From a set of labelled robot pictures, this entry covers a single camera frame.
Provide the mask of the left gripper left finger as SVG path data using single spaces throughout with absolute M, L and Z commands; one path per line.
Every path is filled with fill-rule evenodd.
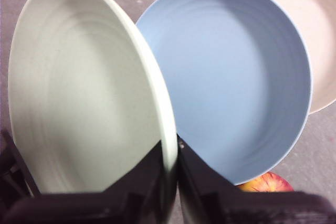
M 10 206 L 1 223 L 161 223 L 162 178 L 158 142 L 106 190 L 24 197 Z

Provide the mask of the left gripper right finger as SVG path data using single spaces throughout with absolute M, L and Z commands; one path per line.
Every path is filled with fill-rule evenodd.
M 178 190 L 187 223 L 335 223 L 335 208 L 325 198 L 303 192 L 244 192 L 180 137 L 177 141 Z

